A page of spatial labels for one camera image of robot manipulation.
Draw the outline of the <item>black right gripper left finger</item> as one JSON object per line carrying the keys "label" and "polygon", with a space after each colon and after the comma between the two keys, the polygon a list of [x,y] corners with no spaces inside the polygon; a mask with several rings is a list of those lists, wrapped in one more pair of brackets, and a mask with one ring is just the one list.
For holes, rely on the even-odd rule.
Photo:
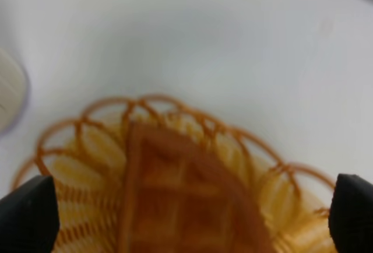
{"label": "black right gripper left finger", "polygon": [[51,252],[59,227],[50,176],[37,175],[1,199],[1,252]]}

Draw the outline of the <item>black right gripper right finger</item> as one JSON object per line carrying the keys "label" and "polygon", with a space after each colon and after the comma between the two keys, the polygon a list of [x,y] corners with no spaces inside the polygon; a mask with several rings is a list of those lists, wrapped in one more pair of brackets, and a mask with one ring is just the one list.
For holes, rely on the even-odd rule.
{"label": "black right gripper right finger", "polygon": [[337,252],[372,252],[372,184],[339,174],[328,218]]}

